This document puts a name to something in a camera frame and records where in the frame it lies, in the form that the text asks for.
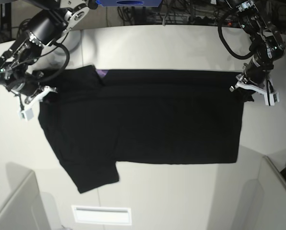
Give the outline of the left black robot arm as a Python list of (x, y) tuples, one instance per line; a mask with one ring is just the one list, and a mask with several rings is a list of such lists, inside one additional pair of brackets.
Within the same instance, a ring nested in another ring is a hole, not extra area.
[[(252, 95), (259, 93), (264, 97), (267, 106), (279, 101), (279, 93), (274, 89), (270, 72), (274, 69), (274, 61), (283, 57), (286, 45), (277, 27), (271, 22), (266, 12), (264, 0), (228, 0), (230, 10), (219, 19), (218, 36), (226, 50), (236, 59), (247, 60), (242, 73), (236, 76), (237, 83), (230, 87), (244, 102), (252, 101)], [(236, 54), (226, 42), (222, 25), (232, 15), (237, 15), (241, 29), (251, 40), (249, 53)]]

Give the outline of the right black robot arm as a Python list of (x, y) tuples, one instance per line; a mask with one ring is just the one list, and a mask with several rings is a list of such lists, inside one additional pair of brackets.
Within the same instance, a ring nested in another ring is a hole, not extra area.
[[(63, 72), (70, 60), (68, 49), (58, 43), (58, 39), (67, 35), (90, 9), (98, 7), (94, 0), (33, 0), (31, 3), (41, 11), (30, 19), (26, 29), (0, 56), (0, 85), (18, 96), (25, 95), (26, 104), (56, 91), (44, 83)], [(36, 75), (28, 73), (28, 67), (43, 57), (45, 46), (55, 46), (64, 51), (66, 60), (63, 66), (50, 76), (43, 72)]]

